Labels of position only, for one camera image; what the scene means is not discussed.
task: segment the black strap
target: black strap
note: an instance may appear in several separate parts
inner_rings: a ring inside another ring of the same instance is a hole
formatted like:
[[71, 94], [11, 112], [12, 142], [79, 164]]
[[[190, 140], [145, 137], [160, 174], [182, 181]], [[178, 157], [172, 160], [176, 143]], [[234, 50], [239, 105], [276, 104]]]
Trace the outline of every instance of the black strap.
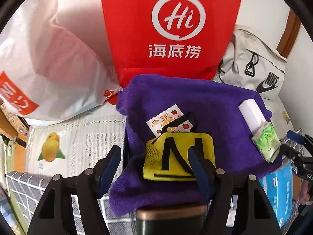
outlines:
[[166, 138], [164, 142], [164, 149], [163, 149], [163, 155], [162, 155], [162, 169], [169, 170], [170, 169], [170, 150], [172, 150], [176, 160], [181, 165], [183, 170], [191, 175], [193, 175], [192, 169], [189, 167], [189, 165], [186, 163], [184, 158], [180, 155], [175, 140], [173, 137]]
[[195, 146], [199, 149], [199, 152], [201, 153], [202, 157], [204, 158], [202, 138], [195, 138]]
[[162, 166], [161, 166], [162, 170], [169, 170], [170, 169], [171, 148], [170, 148], [170, 145], [167, 143], [166, 140], [167, 139], [165, 139], [165, 142], [164, 142], [163, 155], [162, 155]]
[[167, 174], [154, 174], [156, 178], [172, 178], [172, 179], [194, 179], [193, 175], [180, 176], [180, 175], [167, 175]]
[[181, 125], [182, 123], [186, 122], [187, 120], [189, 120], [190, 123], [193, 125], [193, 127], [190, 129], [190, 132], [195, 132], [197, 127], [199, 126], [199, 122], [195, 118], [194, 113], [189, 111], [185, 115], [182, 115], [181, 117], [179, 117], [179, 118], [173, 120], [172, 122], [170, 122], [169, 124], [165, 125], [162, 128], [162, 134], [167, 132], [167, 129], [169, 127], [177, 127], [177, 126]]

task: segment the yellow lunch bag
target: yellow lunch bag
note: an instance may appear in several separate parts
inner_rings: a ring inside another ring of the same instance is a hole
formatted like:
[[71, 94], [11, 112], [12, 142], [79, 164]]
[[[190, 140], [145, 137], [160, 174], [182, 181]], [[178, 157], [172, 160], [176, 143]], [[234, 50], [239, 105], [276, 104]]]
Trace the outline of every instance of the yellow lunch bag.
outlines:
[[[193, 117], [194, 126], [190, 132], [167, 132]], [[188, 149], [196, 146], [215, 166], [213, 139], [207, 133], [195, 132], [198, 122], [192, 112], [172, 121], [162, 128], [162, 134], [146, 143], [146, 157], [143, 177], [159, 181], [195, 181], [188, 162]]]

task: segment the gray grid mat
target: gray grid mat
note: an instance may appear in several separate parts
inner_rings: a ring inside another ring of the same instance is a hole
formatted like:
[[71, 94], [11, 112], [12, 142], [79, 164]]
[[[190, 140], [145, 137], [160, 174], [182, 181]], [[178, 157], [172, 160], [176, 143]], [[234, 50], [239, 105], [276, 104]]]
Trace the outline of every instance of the gray grid mat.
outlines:
[[[302, 130], [297, 131], [298, 134], [302, 135]], [[298, 143], [284, 138], [281, 140], [282, 143], [286, 143], [296, 151], [303, 154], [304, 147]], [[283, 157], [283, 162], [291, 161], [286, 157]], [[23, 216], [27, 224], [30, 224], [34, 211], [37, 204], [47, 187], [50, 177], [43, 177], [42, 175], [30, 175], [28, 173], [11, 172], [7, 174], [8, 183], [11, 191], [14, 193], [15, 198], [21, 208]], [[104, 195], [98, 200], [100, 209], [107, 224], [111, 235], [136, 235], [136, 217], [135, 212], [128, 213], [122, 217], [117, 217], [110, 209], [109, 196]], [[78, 235], [85, 235], [83, 225], [81, 222], [79, 206], [77, 196], [72, 195], [73, 213]], [[290, 228], [292, 222], [298, 215], [299, 203], [293, 201], [292, 214], [286, 224], [281, 228], [282, 234], [286, 234]]]

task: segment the white sponge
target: white sponge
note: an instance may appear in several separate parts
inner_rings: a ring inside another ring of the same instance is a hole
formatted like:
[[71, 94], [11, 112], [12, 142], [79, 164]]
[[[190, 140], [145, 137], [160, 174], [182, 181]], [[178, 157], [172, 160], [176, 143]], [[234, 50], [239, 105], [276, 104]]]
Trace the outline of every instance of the white sponge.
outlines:
[[252, 135], [266, 122], [265, 117], [254, 99], [248, 99], [239, 105], [239, 110], [249, 126]]

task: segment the mango illustration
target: mango illustration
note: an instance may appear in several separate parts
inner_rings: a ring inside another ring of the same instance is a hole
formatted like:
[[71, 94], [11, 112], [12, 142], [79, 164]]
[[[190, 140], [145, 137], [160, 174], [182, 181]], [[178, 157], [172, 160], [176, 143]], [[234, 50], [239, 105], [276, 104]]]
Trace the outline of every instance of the mango illustration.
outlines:
[[287, 125], [289, 125], [289, 122], [291, 122], [291, 120], [290, 120], [290, 118], [287, 116], [287, 114], [286, 114], [286, 111], [282, 111], [282, 114], [283, 114], [283, 117], [284, 117], [284, 119], [286, 120], [286, 122], [287, 122]]
[[48, 135], [45, 143], [42, 145], [38, 161], [45, 159], [50, 163], [53, 162], [55, 158], [65, 159], [65, 156], [60, 150], [60, 137], [56, 132], [52, 132]]

